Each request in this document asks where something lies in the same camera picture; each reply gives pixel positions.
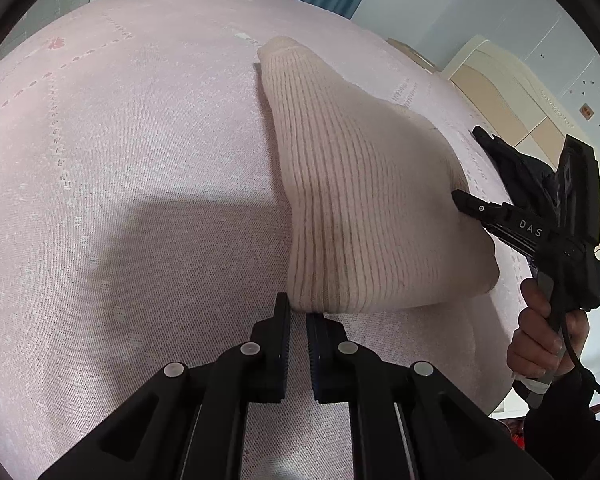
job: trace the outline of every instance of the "person's arm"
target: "person's arm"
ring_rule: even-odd
[[[551,306],[535,280],[520,286],[527,308],[507,350],[507,365],[514,372],[539,378],[556,370],[556,379],[537,410],[525,417],[525,449],[555,480],[580,478],[600,452],[600,422],[589,409],[593,387],[583,381],[568,354],[558,359],[560,339],[546,318]],[[578,356],[589,335],[587,314],[567,314],[571,344]]]

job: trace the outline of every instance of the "beige ribbed sock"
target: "beige ribbed sock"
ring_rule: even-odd
[[[293,307],[377,312],[495,285],[494,243],[456,209],[464,173],[429,121],[344,81],[291,38],[258,56],[292,208]]]

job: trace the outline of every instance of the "cream headboard panel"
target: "cream headboard panel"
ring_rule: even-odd
[[[442,76],[474,104],[493,133],[554,169],[567,134],[596,149],[526,64],[482,36],[462,47]],[[600,245],[596,255],[600,259]]]

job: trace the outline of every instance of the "black sleeve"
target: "black sleeve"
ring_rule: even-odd
[[[600,421],[589,409],[592,396],[592,385],[574,368],[525,417],[525,449],[555,480],[577,480],[600,452]]]

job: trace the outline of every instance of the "device handle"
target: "device handle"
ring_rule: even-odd
[[[547,276],[544,272],[538,272],[536,280],[538,281],[540,291],[549,300],[549,304],[552,304],[552,300],[560,300],[560,298],[554,296],[554,280],[552,280],[551,277]],[[559,359],[562,359],[566,348],[564,344],[564,334],[562,334],[562,329],[560,327],[561,312],[562,310],[560,308],[553,308],[552,305],[551,314],[549,314],[549,318],[547,319],[549,326],[562,340],[562,348],[560,348],[560,351],[558,352]],[[554,370],[548,370],[539,379],[516,375],[513,382],[513,389],[530,408],[538,408],[542,403],[544,394],[549,389],[549,386],[551,386],[554,376]]]

